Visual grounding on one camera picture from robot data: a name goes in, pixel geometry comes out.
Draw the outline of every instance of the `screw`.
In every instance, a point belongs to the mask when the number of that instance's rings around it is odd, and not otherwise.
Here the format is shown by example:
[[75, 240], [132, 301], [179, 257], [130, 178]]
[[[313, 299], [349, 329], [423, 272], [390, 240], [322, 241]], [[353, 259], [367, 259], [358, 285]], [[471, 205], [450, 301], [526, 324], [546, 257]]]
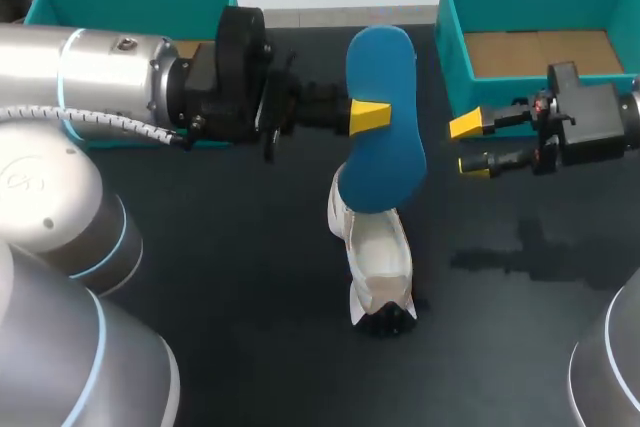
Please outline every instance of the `screw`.
[[138, 42], [136, 42], [135, 39], [132, 39], [130, 37], [125, 37], [120, 42], [118, 42], [118, 50], [124, 50], [124, 51], [133, 50], [136, 48], [137, 45], [138, 45]]

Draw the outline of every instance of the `cardboard bottom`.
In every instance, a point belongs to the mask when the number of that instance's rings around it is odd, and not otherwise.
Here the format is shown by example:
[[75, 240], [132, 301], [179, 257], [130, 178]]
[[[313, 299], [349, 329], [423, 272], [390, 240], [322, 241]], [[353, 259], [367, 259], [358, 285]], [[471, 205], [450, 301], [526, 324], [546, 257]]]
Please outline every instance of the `cardboard bottom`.
[[477, 78], [546, 76], [550, 64], [572, 61], [580, 75], [623, 74], [602, 30], [464, 34]]
[[212, 40], [176, 40], [174, 44], [178, 48], [178, 54], [183, 59], [192, 59], [198, 50], [198, 46], [203, 42], [213, 42]]

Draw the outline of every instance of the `black clamp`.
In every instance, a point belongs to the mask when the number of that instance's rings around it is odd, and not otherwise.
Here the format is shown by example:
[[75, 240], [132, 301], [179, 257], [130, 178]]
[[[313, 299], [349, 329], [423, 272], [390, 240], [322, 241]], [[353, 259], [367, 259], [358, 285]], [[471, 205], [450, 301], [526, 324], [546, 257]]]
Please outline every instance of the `black clamp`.
[[534, 174], [553, 173], [559, 166], [622, 157], [640, 147], [637, 94], [620, 96], [614, 84], [583, 85], [575, 64], [551, 65], [549, 90], [515, 99], [506, 108], [478, 107], [450, 123], [451, 137], [490, 135], [497, 129], [528, 123], [536, 145], [508, 154], [485, 153], [462, 158], [461, 173], [484, 171], [496, 177], [531, 167]]

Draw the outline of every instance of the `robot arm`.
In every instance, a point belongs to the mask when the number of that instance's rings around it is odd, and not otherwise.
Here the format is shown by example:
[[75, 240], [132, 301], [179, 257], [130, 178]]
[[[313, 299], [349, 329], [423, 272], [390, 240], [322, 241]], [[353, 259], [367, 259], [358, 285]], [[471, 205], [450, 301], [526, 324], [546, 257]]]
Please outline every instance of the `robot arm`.
[[613, 84], [582, 85], [573, 63], [549, 66], [549, 89], [516, 99], [502, 109], [478, 107], [450, 123], [451, 138], [490, 135], [497, 129], [528, 123], [537, 135], [529, 149], [507, 154], [484, 153], [459, 161], [461, 173], [503, 172], [531, 167], [534, 174], [561, 166], [624, 156], [640, 147], [640, 93], [620, 95]]
[[293, 56], [275, 68], [259, 9], [226, 8], [215, 42], [191, 59], [158, 36], [11, 24], [0, 26], [0, 58], [0, 121], [61, 120], [75, 140], [137, 136], [188, 150], [264, 139], [272, 161], [295, 124], [348, 135], [390, 121], [389, 105], [352, 102], [338, 85], [303, 86]]

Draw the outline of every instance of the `metal cylinder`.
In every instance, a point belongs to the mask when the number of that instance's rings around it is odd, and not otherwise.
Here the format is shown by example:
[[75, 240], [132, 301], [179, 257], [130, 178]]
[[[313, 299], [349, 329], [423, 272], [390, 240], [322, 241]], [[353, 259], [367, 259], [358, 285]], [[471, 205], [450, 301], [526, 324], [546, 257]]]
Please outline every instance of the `metal cylinder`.
[[576, 345], [571, 406], [581, 427], [640, 425], [640, 271]]
[[[177, 57], [159, 36], [0, 24], [0, 106], [86, 109], [171, 128], [168, 77]], [[77, 140], [145, 140], [93, 124], [64, 125]]]
[[105, 294], [142, 261], [142, 237], [82, 150], [48, 122], [0, 124], [0, 239]]
[[0, 243], [0, 424], [170, 427], [180, 379], [157, 334]]

